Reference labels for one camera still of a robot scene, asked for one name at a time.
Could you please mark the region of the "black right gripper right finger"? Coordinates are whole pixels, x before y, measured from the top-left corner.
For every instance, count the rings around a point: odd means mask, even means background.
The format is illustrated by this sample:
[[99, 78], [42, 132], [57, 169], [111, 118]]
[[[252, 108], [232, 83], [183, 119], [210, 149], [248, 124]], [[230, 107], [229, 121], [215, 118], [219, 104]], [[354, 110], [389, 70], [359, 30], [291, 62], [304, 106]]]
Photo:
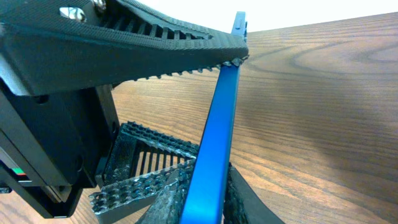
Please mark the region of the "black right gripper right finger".
[[223, 223], [284, 224], [257, 196], [238, 170], [229, 164]]

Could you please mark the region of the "blue Galaxy smartphone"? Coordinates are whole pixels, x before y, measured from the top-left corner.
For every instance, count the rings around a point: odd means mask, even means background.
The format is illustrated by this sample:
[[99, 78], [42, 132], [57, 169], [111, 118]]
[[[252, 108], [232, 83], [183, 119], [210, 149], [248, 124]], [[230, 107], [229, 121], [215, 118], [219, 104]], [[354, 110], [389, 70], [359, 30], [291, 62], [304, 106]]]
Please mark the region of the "blue Galaxy smartphone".
[[219, 223], [233, 138], [240, 67], [223, 65], [213, 94], [180, 223]]

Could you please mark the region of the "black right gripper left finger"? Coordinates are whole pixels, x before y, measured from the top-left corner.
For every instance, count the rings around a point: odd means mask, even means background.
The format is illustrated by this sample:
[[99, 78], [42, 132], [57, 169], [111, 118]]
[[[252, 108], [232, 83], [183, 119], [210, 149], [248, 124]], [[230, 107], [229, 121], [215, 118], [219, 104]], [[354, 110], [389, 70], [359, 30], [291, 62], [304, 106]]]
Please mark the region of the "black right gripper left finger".
[[139, 224], [179, 223], [188, 194], [196, 160], [170, 167], [167, 180]]

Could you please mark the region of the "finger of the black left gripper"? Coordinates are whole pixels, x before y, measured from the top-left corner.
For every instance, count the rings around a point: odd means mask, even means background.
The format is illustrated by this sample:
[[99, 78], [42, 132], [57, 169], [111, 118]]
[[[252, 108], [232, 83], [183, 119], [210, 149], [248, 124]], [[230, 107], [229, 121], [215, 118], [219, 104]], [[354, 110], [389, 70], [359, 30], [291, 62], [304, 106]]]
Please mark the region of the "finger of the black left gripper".
[[1, 79], [15, 95], [238, 66], [248, 54], [241, 35], [139, 1], [1, 2]]
[[99, 175], [99, 192], [90, 195], [100, 223], [117, 222], [149, 208], [164, 186], [170, 167], [196, 160], [199, 146], [135, 122], [121, 125]]

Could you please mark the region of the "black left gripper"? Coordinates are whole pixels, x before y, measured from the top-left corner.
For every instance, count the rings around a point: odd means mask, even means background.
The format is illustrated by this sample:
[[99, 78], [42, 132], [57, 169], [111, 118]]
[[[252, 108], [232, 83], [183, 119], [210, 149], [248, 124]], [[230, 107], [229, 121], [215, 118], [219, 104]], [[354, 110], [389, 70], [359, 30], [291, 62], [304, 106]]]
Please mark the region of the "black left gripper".
[[17, 193], [44, 218], [67, 218], [119, 129], [111, 86], [17, 96], [1, 83], [1, 193]]

